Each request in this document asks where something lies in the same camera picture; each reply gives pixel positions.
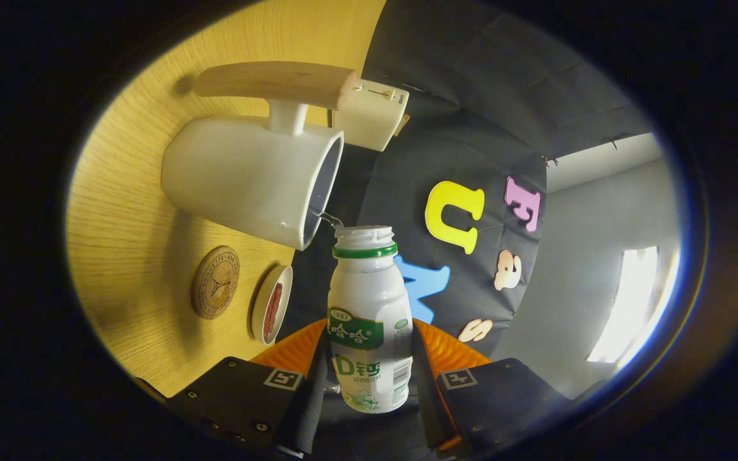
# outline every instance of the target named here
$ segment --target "mug handle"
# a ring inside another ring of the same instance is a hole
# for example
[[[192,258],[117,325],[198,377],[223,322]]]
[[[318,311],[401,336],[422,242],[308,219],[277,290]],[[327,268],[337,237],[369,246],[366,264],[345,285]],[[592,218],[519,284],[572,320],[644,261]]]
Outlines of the mug handle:
[[[267,101],[310,104],[337,110],[357,73],[311,62],[257,61],[217,65],[203,71],[193,90],[199,96],[263,97]]]

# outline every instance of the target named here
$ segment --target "black fabric backdrop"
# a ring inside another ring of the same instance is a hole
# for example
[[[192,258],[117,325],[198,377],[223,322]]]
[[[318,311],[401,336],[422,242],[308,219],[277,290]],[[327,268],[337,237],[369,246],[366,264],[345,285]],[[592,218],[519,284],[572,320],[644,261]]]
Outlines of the black fabric backdrop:
[[[446,289],[422,298],[433,325],[453,336],[475,319],[495,327],[469,345],[490,354],[518,312],[542,235],[525,230],[504,204],[507,176],[545,200],[545,161],[610,140],[652,131],[629,97],[556,38],[482,3],[390,0],[366,59],[363,78],[410,91],[410,122],[384,152],[346,145],[327,208],[346,225],[392,225],[404,261],[451,268]],[[425,205],[440,181],[483,189],[483,217],[443,210],[453,227],[478,230],[466,255],[425,227]],[[290,308],[282,339],[325,317],[336,265],[334,236],[322,227],[295,254]],[[497,291],[497,257],[521,257],[520,284]]]

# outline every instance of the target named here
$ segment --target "white mug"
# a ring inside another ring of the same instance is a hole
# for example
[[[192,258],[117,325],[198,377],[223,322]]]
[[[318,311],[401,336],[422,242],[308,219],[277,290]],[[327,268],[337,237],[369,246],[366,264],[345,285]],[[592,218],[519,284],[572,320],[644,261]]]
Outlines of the white mug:
[[[317,72],[317,80],[308,79],[309,71]],[[264,87],[264,79],[275,83]],[[354,71],[307,63],[270,61],[206,70],[196,81],[197,93],[266,96],[270,116],[205,117],[187,123],[164,151],[162,189],[182,210],[304,250],[329,200],[343,131],[305,124],[308,105],[301,101],[337,108],[354,80]],[[230,81],[238,87],[230,88]],[[218,82],[223,88],[213,86]],[[328,85],[330,91],[313,93],[310,85]]]

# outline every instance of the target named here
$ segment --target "wooden table surface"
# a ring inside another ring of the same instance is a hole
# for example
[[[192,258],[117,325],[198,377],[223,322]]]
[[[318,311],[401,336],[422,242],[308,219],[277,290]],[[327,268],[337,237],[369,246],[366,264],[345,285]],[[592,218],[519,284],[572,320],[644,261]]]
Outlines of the wooden table surface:
[[[191,82],[208,67],[245,61],[316,62],[360,75],[383,5],[269,0],[235,12],[149,65],[94,125],[70,185],[70,270],[105,347],[164,396],[225,356],[249,359],[266,348],[249,332],[249,310],[269,269],[293,257],[292,248],[177,210],[161,190],[164,148],[187,122],[268,114],[261,99],[199,97]],[[325,125],[325,110],[310,108],[307,122]],[[238,253],[238,289],[223,315],[204,320],[191,307],[190,284],[218,245]]]

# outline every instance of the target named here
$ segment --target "white bottle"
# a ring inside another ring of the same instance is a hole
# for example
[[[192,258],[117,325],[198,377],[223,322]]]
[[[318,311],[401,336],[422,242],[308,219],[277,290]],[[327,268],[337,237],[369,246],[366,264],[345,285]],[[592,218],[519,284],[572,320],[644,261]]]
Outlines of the white bottle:
[[[393,262],[392,228],[340,227],[332,248],[326,330],[346,404],[382,414],[401,406],[412,370],[412,311],[404,278]]]

